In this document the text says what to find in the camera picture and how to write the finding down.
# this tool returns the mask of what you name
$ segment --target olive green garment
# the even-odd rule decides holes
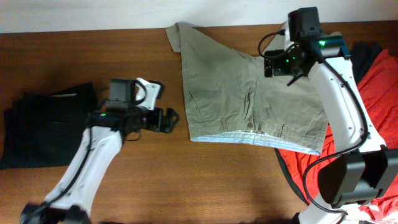
[[[328,120],[307,78],[264,77],[264,59],[226,47],[185,23],[166,29],[182,58],[190,138],[320,155]],[[276,37],[267,49],[283,49]]]

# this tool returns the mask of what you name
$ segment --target robotic arm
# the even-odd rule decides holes
[[[273,33],[285,35],[284,50],[263,55],[259,44],[266,77],[293,75],[288,86],[308,77],[321,98],[336,146],[335,154],[315,161],[304,172],[304,189],[312,203],[296,214],[294,223],[343,223],[346,209],[384,195],[398,172],[398,150],[387,149],[366,112],[342,36],[323,33],[315,7],[291,12],[288,25]],[[312,167],[333,157],[337,159],[319,172],[320,193],[312,199],[305,178]]]
[[[123,142],[134,141],[126,137],[141,129],[171,133],[179,121],[173,109],[167,108],[164,116],[155,107],[163,92],[159,82],[112,79],[109,92],[109,100],[89,115],[80,147],[61,181],[42,205],[26,205],[21,223],[91,223],[91,206],[106,169]]]

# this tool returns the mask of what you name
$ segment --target folded clothing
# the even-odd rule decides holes
[[[383,50],[375,59],[372,67],[358,85],[359,92],[373,125],[384,138],[389,149],[398,148],[398,58],[391,57]],[[303,192],[303,173],[309,164],[319,158],[333,154],[335,145],[331,129],[326,133],[323,152],[320,157],[279,150],[294,183]],[[307,176],[308,190],[315,198],[318,189],[318,172],[334,159],[322,162],[311,169]],[[373,220],[382,220],[392,212],[398,211],[398,177],[395,178],[386,194],[374,199],[370,205],[360,207]]]
[[[96,104],[91,83],[51,96],[25,93],[4,112],[0,169],[69,165],[80,145],[86,116]]]
[[[327,118],[307,78],[266,78],[264,59],[226,47],[184,23],[166,29],[181,52],[192,141],[246,143],[320,155]],[[273,42],[284,41],[277,37]]]

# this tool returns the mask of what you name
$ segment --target cable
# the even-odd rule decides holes
[[[340,151],[340,152],[337,152],[337,153],[334,153],[334,154],[332,154],[332,155],[329,155],[329,156],[326,156],[326,157],[324,157],[324,158],[321,158],[321,159],[319,159],[319,160],[317,160],[317,161],[315,161],[315,162],[313,162],[313,163],[311,163],[306,169],[305,169],[305,171],[304,171],[304,175],[303,175],[303,187],[304,187],[304,191],[305,191],[305,194],[307,195],[307,197],[308,197],[308,199],[310,199],[310,201],[317,207],[317,208],[319,208],[320,210],[322,210],[322,211],[324,211],[324,212],[328,212],[328,213],[341,213],[341,214],[343,214],[343,217],[342,218],[345,218],[345,216],[347,216],[348,215],[348,213],[347,213],[347,211],[345,211],[345,210],[330,210],[330,209],[328,209],[328,208],[325,208],[325,207],[323,207],[323,206],[321,206],[320,204],[318,204],[318,203],[316,203],[316,201],[311,197],[311,195],[310,195],[310,192],[308,191],[308,188],[307,188],[307,183],[306,183],[306,179],[307,179],[307,175],[308,175],[308,173],[310,172],[310,170],[313,168],[313,167],[315,167],[316,165],[318,165],[319,163],[321,163],[321,162],[323,162],[323,161],[326,161],[326,160],[329,160],[329,159],[331,159],[331,158],[334,158],[334,157],[338,157],[338,156],[341,156],[341,155],[343,155],[343,154],[346,154],[346,153],[350,153],[350,152],[353,152],[353,151],[355,151],[355,150],[357,150],[359,147],[361,147],[365,142],[366,142],[366,140],[368,139],[368,136],[369,136],[369,129],[368,129],[368,122],[366,121],[366,117],[365,117],[365,113],[364,113],[364,111],[362,110],[362,107],[361,107],[361,104],[359,103],[359,101],[358,101],[358,99],[357,99],[357,97],[355,96],[355,94],[354,94],[354,91],[351,89],[351,87],[350,87],[350,85],[348,84],[348,82],[322,57],[322,55],[319,55],[318,54],[318,58],[320,59],[320,61],[322,62],[322,63],[324,63],[325,65],[326,65],[326,67],[334,74],[334,75],[336,75],[336,77],[344,84],[344,87],[346,87],[346,89],[348,90],[348,93],[351,95],[351,97],[352,97],[352,99],[353,99],[353,101],[354,101],[354,103],[355,103],[355,106],[357,107],[357,110],[358,110],[358,112],[359,112],[359,115],[360,115],[360,117],[361,117],[361,119],[362,119],[362,124],[363,124],[363,126],[364,126],[364,134],[361,136],[361,141],[357,144],[357,145],[355,145],[355,146],[353,146],[353,147],[351,147],[351,148],[348,148],[348,149],[345,149],[345,150],[343,150],[343,151]]]
[[[62,198],[65,194],[68,193],[68,191],[73,187],[73,184],[75,184],[77,178],[79,178],[79,175],[81,173],[81,171],[83,170],[86,161],[88,159],[88,155],[90,154],[91,151],[91,142],[93,139],[93,133],[91,130],[91,127],[88,128],[88,132],[90,135],[90,141],[88,143],[88,146],[86,148],[86,154],[80,164],[80,167],[78,168],[78,170],[76,171],[76,174],[73,176],[72,180],[70,181],[70,183],[68,184],[68,186],[55,198],[53,198],[51,201],[49,202],[45,202],[41,207],[39,207],[38,209],[36,209],[34,212],[32,212],[28,217],[26,217],[25,219],[23,219],[21,221],[21,224],[27,223],[30,219],[32,219],[34,216],[38,215],[39,213],[43,212],[44,210],[48,209],[52,203],[56,202],[57,200],[59,200],[60,198]]]
[[[283,57],[284,55],[286,55],[287,53],[289,53],[289,51],[297,46],[299,46],[299,44],[294,43],[292,45],[290,45],[284,52],[280,53],[279,55],[275,55],[275,56],[266,56],[264,54],[262,54],[262,50],[261,50],[261,44],[263,43],[264,40],[266,40],[268,37],[272,36],[272,35],[285,35],[285,30],[281,29],[278,30],[277,32],[273,32],[270,34],[265,35],[259,42],[259,45],[257,46],[257,50],[259,52],[259,55],[265,59],[269,59],[269,60],[274,60],[280,57]]]

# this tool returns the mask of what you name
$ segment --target wood grain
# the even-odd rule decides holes
[[[351,47],[376,41],[398,55],[398,22],[323,24],[340,30]],[[218,42],[256,55],[259,39],[279,28],[198,28]],[[273,149],[189,140],[180,54],[164,29],[0,35],[0,109],[29,91],[48,94],[84,82],[100,90],[110,78],[158,80],[159,107],[181,122],[172,134],[143,132],[126,142],[96,194],[92,220],[124,223],[238,223],[291,218],[305,208],[287,184]],[[1,117],[1,137],[4,138]],[[1,223],[17,223],[27,202],[41,202],[66,167],[0,171]]]

